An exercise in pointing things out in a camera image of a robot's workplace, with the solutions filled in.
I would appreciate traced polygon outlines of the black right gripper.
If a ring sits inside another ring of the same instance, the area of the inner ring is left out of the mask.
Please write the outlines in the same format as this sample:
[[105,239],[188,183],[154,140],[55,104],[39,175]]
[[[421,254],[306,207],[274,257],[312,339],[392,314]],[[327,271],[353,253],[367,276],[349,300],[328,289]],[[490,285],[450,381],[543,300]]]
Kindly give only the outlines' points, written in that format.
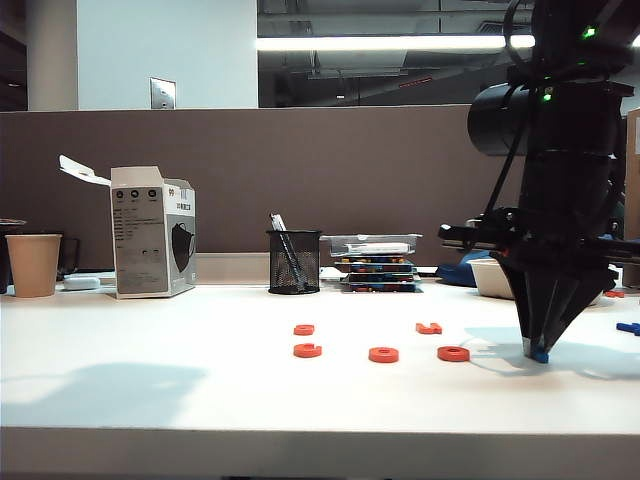
[[555,281],[540,267],[595,268],[639,263],[639,244],[605,235],[613,208],[593,212],[499,207],[463,225],[442,224],[448,248],[495,252],[511,288],[524,354],[548,354],[569,325],[603,291],[615,286],[615,271],[578,271]]

